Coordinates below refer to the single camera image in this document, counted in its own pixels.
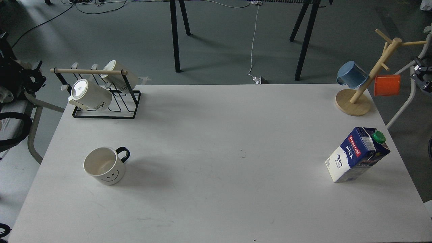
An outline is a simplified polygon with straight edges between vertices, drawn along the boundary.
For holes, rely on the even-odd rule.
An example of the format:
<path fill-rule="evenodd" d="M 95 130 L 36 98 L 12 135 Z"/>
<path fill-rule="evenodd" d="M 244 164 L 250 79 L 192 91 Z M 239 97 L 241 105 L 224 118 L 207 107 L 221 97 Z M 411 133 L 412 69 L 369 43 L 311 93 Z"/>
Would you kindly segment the black robot arm left side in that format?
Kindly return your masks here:
<path fill-rule="evenodd" d="M 1 33 L 1 152 L 24 140 L 30 133 L 32 120 L 26 113 L 28 99 L 25 92 L 34 95 L 44 85 L 40 60 L 36 67 L 17 60 L 7 37 Z"/>

